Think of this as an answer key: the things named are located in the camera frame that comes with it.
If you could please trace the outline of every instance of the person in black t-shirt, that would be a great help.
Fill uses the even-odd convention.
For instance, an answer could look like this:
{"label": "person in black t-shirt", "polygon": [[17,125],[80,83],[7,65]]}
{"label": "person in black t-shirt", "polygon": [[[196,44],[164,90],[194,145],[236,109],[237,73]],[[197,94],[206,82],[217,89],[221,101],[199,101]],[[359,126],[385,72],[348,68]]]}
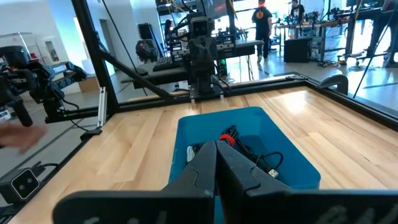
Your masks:
{"label": "person in black t-shirt", "polygon": [[263,49],[261,45],[257,45],[257,63],[261,62],[262,57],[268,58],[269,53],[269,36],[272,29],[272,14],[264,6],[265,0],[259,0],[259,7],[254,11],[251,20],[256,23],[256,40],[264,41]]}
{"label": "person in black t-shirt", "polygon": [[304,6],[299,4],[299,0],[292,0],[292,10],[290,11],[291,17],[298,18],[297,22],[301,24],[304,20]]}
{"label": "person in black t-shirt", "polygon": [[[385,0],[382,10],[383,11],[394,10],[396,4],[398,4],[398,0]],[[398,12],[394,13],[390,24],[387,24],[389,22],[389,20],[390,20],[390,16],[381,16],[374,20],[371,43],[368,47],[368,51],[366,52],[366,56],[368,56],[368,57],[372,56],[372,54],[374,52],[374,48],[376,47],[376,44],[379,41],[380,36],[381,36],[385,26],[389,26],[390,31],[391,31],[390,46],[388,47],[386,52],[397,52],[398,51],[398,47],[397,47],[398,43],[395,44],[395,49],[391,49],[392,44],[394,43],[394,40],[398,39],[397,35],[394,36],[395,30],[397,27]]]}

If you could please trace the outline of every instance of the black metal frame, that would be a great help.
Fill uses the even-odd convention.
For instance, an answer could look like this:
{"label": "black metal frame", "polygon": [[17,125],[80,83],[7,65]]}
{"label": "black metal frame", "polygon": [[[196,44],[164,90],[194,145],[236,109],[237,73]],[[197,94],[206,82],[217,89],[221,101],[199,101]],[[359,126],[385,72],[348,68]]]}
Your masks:
{"label": "black metal frame", "polygon": [[[91,20],[90,12],[86,1],[82,0],[72,0],[73,7],[75,8],[76,16],[79,20],[83,36],[86,40],[88,51],[93,62],[95,72],[97,74],[98,82],[101,87],[106,87],[108,92],[108,119],[112,117],[115,113],[123,113],[134,110],[143,110],[147,108],[155,108],[168,105],[176,105],[181,103],[191,102],[189,95],[178,95],[173,96],[169,93],[157,88],[151,82],[148,82],[145,78],[142,78],[139,74],[132,71],[130,68],[123,65],[121,62],[114,59],[112,56],[100,49],[100,42],[97,38],[93,22]],[[122,72],[131,76],[131,78],[137,80],[142,86],[152,90],[154,93],[159,95],[159,98],[151,98],[144,100],[137,100],[126,103],[118,103],[114,88],[112,86],[111,79],[106,69],[105,60],[112,63],[114,66],[121,69]],[[326,96],[342,105],[349,107],[350,109],[361,113],[368,118],[381,123],[388,128],[398,131],[398,118],[387,114],[383,111],[371,108],[355,99],[352,99],[346,95],[333,91],[329,88],[320,88],[318,83],[311,78],[305,76],[294,76],[294,77],[280,77],[272,80],[264,80],[263,82],[252,82],[243,83],[240,85],[232,86],[231,92],[226,96],[237,96],[245,95],[250,93],[257,93],[262,91],[272,91],[281,90],[285,88],[293,88],[298,86],[307,86],[317,93]],[[217,98],[219,95],[210,96],[207,98],[202,98],[200,100],[209,100]],[[87,108],[83,110],[83,113],[72,114],[74,118],[85,118],[87,115],[96,116],[98,108]],[[61,163],[60,167],[53,170],[48,177],[45,178],[43,187],[55,174],[90,140],[90,138],[82,141],[73,151],[70,153]],[[20,205],[17,211],[22,209],[25,205]]]}

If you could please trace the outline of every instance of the desk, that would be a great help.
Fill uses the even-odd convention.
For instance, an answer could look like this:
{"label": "desk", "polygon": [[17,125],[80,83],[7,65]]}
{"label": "desk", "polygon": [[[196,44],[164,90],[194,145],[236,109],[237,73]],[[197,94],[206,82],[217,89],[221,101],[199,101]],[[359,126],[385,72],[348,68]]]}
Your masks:
{"label": "desk", "polygon": [[160,190],[180,118],[245,106],[266,111],[321,173],[321,189],[398,187],[398,134],[303,86],[116,114],[10,224],[49,224],[55,204],[80,190]]}
{"label": "desk", "polygon": [[[263,43],[264,42],[262,40],[236,40],[235,57],[252,55],[255,53],[254,46]],[[153,68],[155,67],[155,65],[156,62],[153,62],[153,63],[139,65],[138,67],[148,71],[148,76],[146,76],[145,78],[156,85],[180,82],[188,79],[187,70],[184,67],[172,68],[168,70],[154,72]],[[138,82],[135,82],[133,79],[129,78],[122,81],[122,83],[127,83],[127,82],[133,82],[134,88],[142,88],[142,86]]]}
{"label": "desk", "polygon": [[[290,24],[290,25],[282,25],[279,26],[280,29],[295,29],[294,35],[295,39],[300,38],[299,33],[300,30],[303,28],[317,28],[319,29],[317,35],[315,37],[312,36],[305,36],[305,37],[311,37],[313,39],[313,42],[319,42],[320,45],[313,45],[311,49],[319,50],[320,53],[320,61],[323,62],[325,59],[325,53],[327,52],[335,52],[339,50],[344,50],[345,48],[337,48],[337,49],[326,49],[326,29],[327,27],[334,27],[334,26],[339,26],[342,24],[347,24],[349,20],[338,20],[338,21],[330,21],[330,22],[323,22],[319,24],[309,24],[309,25],[300,25],[300,24]],[[286,31],[284,32],[284,40],[286,40]]]}

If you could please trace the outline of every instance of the blue plastic bin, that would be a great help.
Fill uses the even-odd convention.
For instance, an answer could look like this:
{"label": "blue plastic bin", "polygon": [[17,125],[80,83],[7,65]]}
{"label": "blue plastic bin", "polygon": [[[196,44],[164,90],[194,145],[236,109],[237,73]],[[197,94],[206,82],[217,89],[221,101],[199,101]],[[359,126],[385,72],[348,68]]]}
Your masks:
{"label": "blue plastic bin", "polygon": [[[278,168],[277,180],[293,189],[318,189],[321,176],[301,152],[290,142],[260,107],[248,107],[208,114],[187,116],[178,121],[177,137],[169,182],[176,179],[185,168],[187,147],[218,140],[221,132],[236,125],[239,138],[250,146],[255,154],[281,152],[284,161]],[[278,156],[270,156],[267,162],[275,166]],[[222,222],[221,203],[216,199],[215,222]]]}

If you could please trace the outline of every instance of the human hand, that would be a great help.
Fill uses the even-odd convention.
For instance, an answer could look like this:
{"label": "human hand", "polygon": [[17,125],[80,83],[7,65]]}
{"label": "human hand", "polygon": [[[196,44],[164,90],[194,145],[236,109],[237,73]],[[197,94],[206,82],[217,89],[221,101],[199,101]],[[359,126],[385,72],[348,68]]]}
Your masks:
{"label": "human hand", "polygon": [[44,136],[43,126],[25,127],[21,124],[0,124],[0,145],[4,147],[18,147],[24,154]]}

